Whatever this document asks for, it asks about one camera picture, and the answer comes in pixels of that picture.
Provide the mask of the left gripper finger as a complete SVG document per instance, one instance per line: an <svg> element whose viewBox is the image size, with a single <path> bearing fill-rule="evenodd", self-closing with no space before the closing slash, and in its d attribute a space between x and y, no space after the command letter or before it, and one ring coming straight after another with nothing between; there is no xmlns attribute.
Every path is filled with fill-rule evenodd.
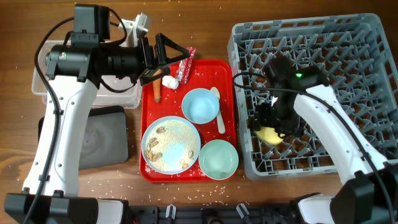
<svg viewBox="0 0 398 224"><path fill-rule="evenodd" d="M161 79L162 77L169 74L170 74L169 67L157 67L155 69L147 69L140 76L139 82L141 86L144 86L158 79Z"/></svg>
<svg viewBox="0 0 398 224"><path fill-rule="evenodd" d="M186 48L178 45L162 33L155 36L155 41L155 61L159 67L169 66L190 56Z"/></svg>

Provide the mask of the orange carrot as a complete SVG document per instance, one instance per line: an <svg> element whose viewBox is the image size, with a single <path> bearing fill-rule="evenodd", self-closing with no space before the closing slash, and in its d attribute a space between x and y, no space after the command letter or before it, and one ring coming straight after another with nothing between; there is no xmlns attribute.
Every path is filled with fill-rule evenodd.
<svg viewBox="0 0 398 224"><path fill-rule="evenodd" d="M161 83L162 83L161 78L158 78L152 82L153 92L154 92L154 100L156 103L159 103L160 99L161 99L161 94L160 94Z"/></svg>

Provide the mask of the white tissue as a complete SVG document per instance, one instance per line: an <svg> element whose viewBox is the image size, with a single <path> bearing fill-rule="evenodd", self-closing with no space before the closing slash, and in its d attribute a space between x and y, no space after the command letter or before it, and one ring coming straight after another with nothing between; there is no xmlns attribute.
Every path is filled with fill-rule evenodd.
<svg viewBox="0 0 398 224"><path fill-rule="evenodd" d="M176 78L170 75L162 77L162 85L166 88L176 90L178 88L179 82Z"/></svg>

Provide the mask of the red foil wrapper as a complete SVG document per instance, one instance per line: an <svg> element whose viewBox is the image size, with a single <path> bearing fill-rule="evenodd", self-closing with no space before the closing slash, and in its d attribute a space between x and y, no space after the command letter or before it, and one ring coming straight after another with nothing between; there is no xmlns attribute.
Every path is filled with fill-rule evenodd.
<svg viewBox="0 0 398 224"><path fill-rule="evenodd" d="M187 47L187 50L189 53L189 57L180 61L179 65L178 65L178 69L176 71L176 75L175 75L175 78L177 79L177 81L184 85L188 81L190 68L192 66L196 48L195 47Z"/></svg>

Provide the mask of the yellow cup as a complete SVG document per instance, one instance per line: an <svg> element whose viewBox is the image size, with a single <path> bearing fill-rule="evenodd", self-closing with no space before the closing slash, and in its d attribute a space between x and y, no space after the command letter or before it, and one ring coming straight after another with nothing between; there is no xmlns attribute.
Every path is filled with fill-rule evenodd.
<svg viewBox="0 0 398 224"><path fill-rule="evenodd" d="M255 131L254 133L260 140L271 145L278 145L283 141L281 137L278 137L274 128L262 127L259 131Z"/></svg>

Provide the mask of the light blue bowl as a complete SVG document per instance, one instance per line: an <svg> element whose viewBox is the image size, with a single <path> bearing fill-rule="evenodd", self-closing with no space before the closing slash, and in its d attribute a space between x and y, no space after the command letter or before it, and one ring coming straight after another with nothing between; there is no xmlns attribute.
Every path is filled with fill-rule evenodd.
<svg viewBox="0 0 398 224"><path fill-rule="evenodd" d="M209 123L216 118L219 110L219 99L205 88L189 91L182 100L183 115L195 124Z"/></svg>

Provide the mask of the white plastic spoon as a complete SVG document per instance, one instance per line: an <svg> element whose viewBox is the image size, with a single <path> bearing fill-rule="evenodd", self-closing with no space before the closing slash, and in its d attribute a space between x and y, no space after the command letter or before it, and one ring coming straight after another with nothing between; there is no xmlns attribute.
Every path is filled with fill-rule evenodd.
<svg viewBox="0 0 398 224"><path fill-rule="evenodd" d="M210 91L217 97L218 100L220 100L221 95L217 89L217 87L212 87L210 89ZM216 120L217 120L217 125L218 125L218 132L220 134L224 134L226 129L225 129L225 125L224 125L224 121L223 121L223 117L221 114L221 110L218 111L218 114L216 115Z"/></svg>

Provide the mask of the light blue plate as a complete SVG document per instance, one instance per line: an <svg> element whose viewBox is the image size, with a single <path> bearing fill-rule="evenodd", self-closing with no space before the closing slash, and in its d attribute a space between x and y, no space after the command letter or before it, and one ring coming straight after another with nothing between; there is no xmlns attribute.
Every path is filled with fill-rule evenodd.
<svg viewBox="0 0 398 224"><path fill-rule="evenodd" d="M189 170L201 149L198 130L178 116L159 118L141 139L141 154L147 165L160 174L175 175Z"/></svg>

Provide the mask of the green bowl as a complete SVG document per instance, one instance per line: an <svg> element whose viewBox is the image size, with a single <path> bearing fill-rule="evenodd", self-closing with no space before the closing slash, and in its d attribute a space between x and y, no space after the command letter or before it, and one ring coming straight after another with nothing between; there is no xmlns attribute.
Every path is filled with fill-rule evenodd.
<svg viewBox="0 0 398 224"><path fill-rule="evenodd" d="M228 141L215 139L206 143L199 154L201 171L213 180L226 180L237 170L239 156Z"/></svg>

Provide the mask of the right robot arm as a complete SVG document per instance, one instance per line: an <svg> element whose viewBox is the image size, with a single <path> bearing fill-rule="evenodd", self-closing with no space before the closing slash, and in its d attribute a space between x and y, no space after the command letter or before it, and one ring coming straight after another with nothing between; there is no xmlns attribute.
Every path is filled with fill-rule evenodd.
<svg viewBox="0 0 398 224"><path fill-rule="evenodd" d="M316 66L294 69L287 57L274 58L265 72L272 102L256 106L252 130L283 138L306 122L330 155L341 183L334 196L315 194L297 202L304 223L395 223L397 166L364 137L339 104Z"/></svg>

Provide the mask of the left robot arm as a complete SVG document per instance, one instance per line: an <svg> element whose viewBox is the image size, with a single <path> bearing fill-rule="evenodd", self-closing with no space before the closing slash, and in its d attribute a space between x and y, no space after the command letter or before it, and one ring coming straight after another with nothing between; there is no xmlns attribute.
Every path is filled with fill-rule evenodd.
<svg viewBox="0 0 398 224"><path fill-rule="evenodd" d="M47 107L34 163L19 194L8 193L5 212L18 223L132 223L127 200L79 196L78 166L86 122L104 77L146 85L170 73L189 52L165 35L146 37L147 16L119 20L124 36L110 39L113 9L76 4L74 28L46 57L38 74Z"/></svg>

